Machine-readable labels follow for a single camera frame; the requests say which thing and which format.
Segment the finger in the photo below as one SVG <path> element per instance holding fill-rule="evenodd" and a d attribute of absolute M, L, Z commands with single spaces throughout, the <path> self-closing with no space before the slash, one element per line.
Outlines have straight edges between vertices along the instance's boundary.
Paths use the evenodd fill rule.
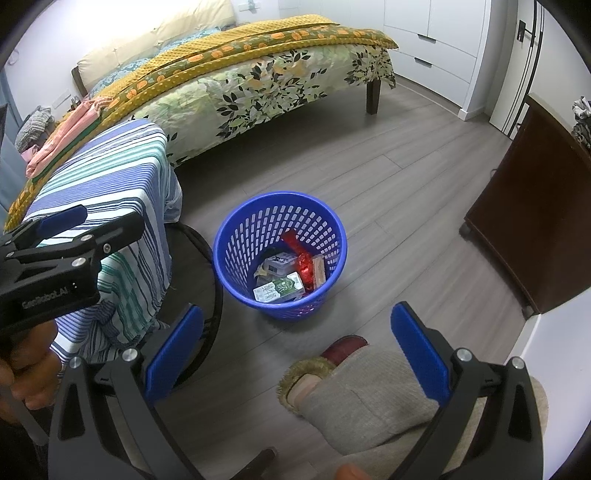
<path fill-rule="evenodd" d="M 14 398 L 23 400 L 42 391 L 57 378 L 61 362 L 53 352 L 47 353 L 41 361 L 18 375 L 12 384 Z"/>
<path fill-rule="evenodd" d="M 0 398 L 0 419 L 7 421 L 13 425 L 18 425 L 20 422 L 12 413 L 11 408 L 8 406 L 5 400 Z"/>
<path fill-rule="evenodd" d="M 352 463 L 347 463 L 336 471 L 335 480 L 371 480 L 371 477 Z"/>
<path fill-rule="evenodd" d="M 33 327 L 10 355 L 12 368 L 20 370 L 38 363 L 48 352 L 49 347 L 57 336 L 55 320 L 41 323 Z"/>
<path fill-rule="evenodd" d="M 51 405 L 56 397 L 59 381 L 57 377 L 39 393 L 25 398 L 25 405 L 29 410 L 39 410 L 39 408 Z"/>
<path fill-rule="evenodd" d="M 0 385 L 10 387 L 14 383 L 14 373 L 12 368 L 2 359 L 0 359 Z"/>

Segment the wooden bed leg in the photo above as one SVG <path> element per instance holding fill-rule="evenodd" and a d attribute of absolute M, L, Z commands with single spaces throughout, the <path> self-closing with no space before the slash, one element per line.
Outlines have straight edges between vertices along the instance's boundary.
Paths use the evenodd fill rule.
<path fill-rule="evenodd" d="M 367 84 L 366 110 L 370 115 L 375 115 L 378 113 L 380 85 L 382 85 L 382 81 L 379 79 L 372 80 Z"/>

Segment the gray pants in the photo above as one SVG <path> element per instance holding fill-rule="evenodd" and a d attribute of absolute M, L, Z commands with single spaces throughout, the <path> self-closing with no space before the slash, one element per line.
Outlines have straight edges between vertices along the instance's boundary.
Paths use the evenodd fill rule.
<path fill-rule="evenodd" d="M 548 402 L 532 379 L 542 430 Z M 480 399 L 446 471 L 458 467 L 476 432 L 485 400 Z M 402 352 L 366 346 L 340 364 L 303 400 L 300 412 L 343 455 L 316 480 L 332 480 L 336 469 L 354 463 L 374 480 L 386 480 L 423 434 L 438 405 L 425 397 Z"/>

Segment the folded clothes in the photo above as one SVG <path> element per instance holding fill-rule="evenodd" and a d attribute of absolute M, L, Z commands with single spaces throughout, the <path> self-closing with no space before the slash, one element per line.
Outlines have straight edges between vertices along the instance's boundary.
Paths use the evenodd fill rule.
<path fill-rule="evenodd" d="M 574 118 L 577 124 L 573 128 L 573 136 L 591 152 L 591 105 L 585 97 L 573 104 Z"/>
<path fill-rule="evenodd" d="M 47 124 L 52 121 L 51 108 L 38 106 L 35 111 L 29 115 L 17 133 L 14 146 L 19 153 L 24 152 L 31 146 L 31 143 L 38 140 L 45 132 Z"/>
<path fill-rule="evenodd" d="M 23 153 L 21 153 L 22 159 L 26 163 L 29 163 L 33 159 L 33 156 L 35 156 L 35 154 L 38 151 L 39 151 L 39 145 L 33 145 L 31 148 L 29 148 L 29 149 L 25 150 Z"/>
<path fill-rule="evenodd" d="M 27 178 L 41 174 L 62 150 L 100 117 L 101 109 L 109 105 L 111 100 L 111 98 L 99 97 L 82 102 L 28 162 L 25 172 Z"/>

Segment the red wrapper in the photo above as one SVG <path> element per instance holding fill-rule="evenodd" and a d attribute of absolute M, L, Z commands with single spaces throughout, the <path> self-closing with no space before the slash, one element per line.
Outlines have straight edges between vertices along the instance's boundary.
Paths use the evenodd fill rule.
<path fill-rule="evenodd" d="M 295 270 L 304 284 L 306 292 L 314 291 L 314 264 L 312 255 L 304 248 L 301 242 L 296 238 L 295 230 L 288 230 L 281 235 L 281 239 L 295 252 L 297 259 L 295 261 Z"/>

